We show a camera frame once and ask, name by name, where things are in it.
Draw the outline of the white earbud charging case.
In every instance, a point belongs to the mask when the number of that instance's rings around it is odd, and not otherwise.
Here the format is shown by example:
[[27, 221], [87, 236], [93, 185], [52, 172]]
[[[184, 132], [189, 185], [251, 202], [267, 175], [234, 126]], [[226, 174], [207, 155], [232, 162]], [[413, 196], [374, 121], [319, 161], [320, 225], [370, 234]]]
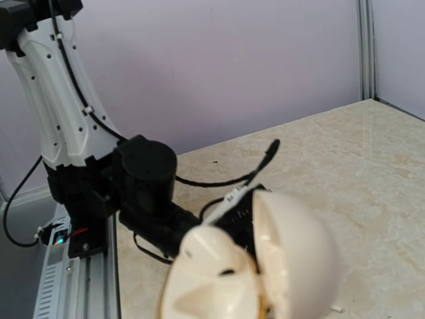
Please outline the white earbud charging case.
[[159, 318], [322, 318], [339, 290], [341, 262], [324, 220], [299, 199], [255, 191], [254, 252], [212, 221], [181, 241]]

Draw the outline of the white earbud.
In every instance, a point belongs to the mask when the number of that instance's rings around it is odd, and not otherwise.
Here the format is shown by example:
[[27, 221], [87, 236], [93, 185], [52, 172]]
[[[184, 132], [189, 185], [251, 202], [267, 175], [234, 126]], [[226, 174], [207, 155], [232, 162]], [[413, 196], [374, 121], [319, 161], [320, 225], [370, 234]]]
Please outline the white earbud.
[[333, 311], [333, 312], [337, 312], [337, 313], [344, 313], [344, 309], [342, 308], [342, 307], [340, 307], [340, 306], [332, 306], [331, 307], [331, 310]]

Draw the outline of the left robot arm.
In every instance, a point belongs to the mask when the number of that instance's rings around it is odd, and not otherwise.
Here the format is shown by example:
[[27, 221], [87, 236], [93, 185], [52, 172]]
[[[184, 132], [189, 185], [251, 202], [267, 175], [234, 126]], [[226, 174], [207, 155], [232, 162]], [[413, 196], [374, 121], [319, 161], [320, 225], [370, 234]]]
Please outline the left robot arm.
[[81, 9], [80, 1], [1, 2], [1, 49], [33, 109], [52, 197], [70, 219], [67, 230], [41, 227], [35, 242], [68, 245], [71, 258], [95, 255], [106, 250], [106, 224], [117, 215], [170, 263], [199, 222], [172, 201], [177, 156], [112, 124], [79, 57], [73, 18]]

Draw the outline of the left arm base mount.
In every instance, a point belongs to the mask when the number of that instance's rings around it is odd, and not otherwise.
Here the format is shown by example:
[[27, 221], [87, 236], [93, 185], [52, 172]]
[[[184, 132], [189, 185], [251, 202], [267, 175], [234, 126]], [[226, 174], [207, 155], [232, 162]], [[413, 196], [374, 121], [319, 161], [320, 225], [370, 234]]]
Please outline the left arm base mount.
[[68, 257], [84, 259], [108, 249], [108, 202], [104, 199], [81, 199], [65, 205], [70, 217]]

